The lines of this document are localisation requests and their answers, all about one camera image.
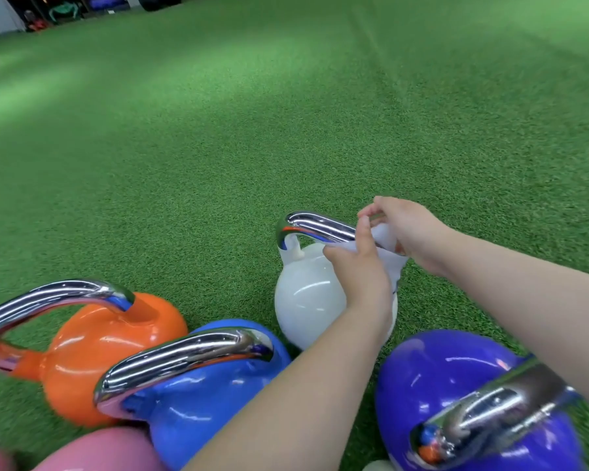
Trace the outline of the person's right hand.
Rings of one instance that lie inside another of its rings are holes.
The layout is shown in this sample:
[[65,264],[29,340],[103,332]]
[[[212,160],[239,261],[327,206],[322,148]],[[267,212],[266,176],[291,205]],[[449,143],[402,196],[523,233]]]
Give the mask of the person's right hand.
[[430,274],[447,277],[445,246],[455,230],[424,205],[398,198],[396,220],[388,223],[398,245],[396,252],[412,258]]

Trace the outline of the person's left hand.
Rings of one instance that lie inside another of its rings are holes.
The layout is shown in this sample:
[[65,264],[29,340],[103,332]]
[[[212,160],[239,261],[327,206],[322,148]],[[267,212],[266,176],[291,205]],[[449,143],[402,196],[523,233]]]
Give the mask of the person's left hand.
[[336,245],[324,246],[323,255],[332,264],[345,292],[348,309],[391,316],[391,281],[379,257],[359,257],[356,246],[351,251]]

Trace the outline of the white cleaning wipe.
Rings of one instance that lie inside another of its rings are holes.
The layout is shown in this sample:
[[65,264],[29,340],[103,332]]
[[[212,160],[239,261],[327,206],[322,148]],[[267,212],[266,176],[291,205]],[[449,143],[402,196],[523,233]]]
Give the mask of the white cleaning wipe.
[[396,252],[398,242],[388,223],[382,222],[371,227],[371,234],[376,241],[377,254],[383,262],[385,271],[390,278],[393,292],[396,293],[402,269],[409,258]]

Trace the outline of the person's left forearm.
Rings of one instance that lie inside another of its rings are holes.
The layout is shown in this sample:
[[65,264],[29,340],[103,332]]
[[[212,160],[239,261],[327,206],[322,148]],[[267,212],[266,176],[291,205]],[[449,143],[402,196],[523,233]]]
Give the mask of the person's left forearm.
[[314,344],[182,471],[338,471],[392,319],[392,293],[348,297]]

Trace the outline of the person's right forearm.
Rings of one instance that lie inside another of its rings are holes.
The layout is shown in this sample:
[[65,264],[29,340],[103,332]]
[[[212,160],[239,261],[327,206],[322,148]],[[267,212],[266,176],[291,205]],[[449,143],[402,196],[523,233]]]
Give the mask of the person's right forearm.
[[447,278],[589,401],[589,274],[455,230]]

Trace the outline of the white kettlebell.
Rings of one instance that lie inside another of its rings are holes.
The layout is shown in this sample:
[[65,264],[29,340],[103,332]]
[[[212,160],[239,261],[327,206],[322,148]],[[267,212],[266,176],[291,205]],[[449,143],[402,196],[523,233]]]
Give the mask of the white kettlebell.
[[355,252],[355,226],[307,210],[287,213],[276,228],[282,270],[275,288],[276,318],[286,339],[305,350],[346,307],[346,295],[325,245]]

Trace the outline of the purple kettlebell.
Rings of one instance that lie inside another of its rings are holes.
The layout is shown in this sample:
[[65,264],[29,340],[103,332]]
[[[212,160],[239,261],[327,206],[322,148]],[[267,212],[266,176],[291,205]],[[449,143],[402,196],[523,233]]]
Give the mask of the purple kettlebell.
[[433,330],[385,359],[375,407],[396,471],[584,471],[564,411],[579,397],[535,356]]

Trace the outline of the blue kettlebell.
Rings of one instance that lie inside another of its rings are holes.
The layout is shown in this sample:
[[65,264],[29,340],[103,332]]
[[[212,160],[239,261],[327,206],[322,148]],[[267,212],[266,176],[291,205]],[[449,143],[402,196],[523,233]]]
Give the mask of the blue kettlebell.
[[146,422],[161,461],[181,471],[290,363],[265,326],[219,320],[111,366],[97,382],[94,405],[112,418]]

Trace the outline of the orange kettlebell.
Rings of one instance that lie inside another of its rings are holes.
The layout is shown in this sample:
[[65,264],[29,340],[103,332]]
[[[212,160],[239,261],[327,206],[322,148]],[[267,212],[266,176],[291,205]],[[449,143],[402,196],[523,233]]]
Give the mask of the orange kettlebell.
[[[52,309],[81,305],[45,351],[22,348],[5,333]],[[64,279],[0,304],[0,372],[41,384],[49,407],[79,427],[117,420],[94,405],[95,386],[110,367],[148,348],[179,339],[188,325],[169,301],[94,279]]]

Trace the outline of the teal gym equipment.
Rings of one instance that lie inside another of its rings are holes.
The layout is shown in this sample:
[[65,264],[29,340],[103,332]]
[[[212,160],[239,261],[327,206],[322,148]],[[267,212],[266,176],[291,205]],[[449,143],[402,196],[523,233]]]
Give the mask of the teal gym equipment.
[[55,25],[81,20],[83,19],[81,3],[65,0],[61,4],[49,7],[48,16]]

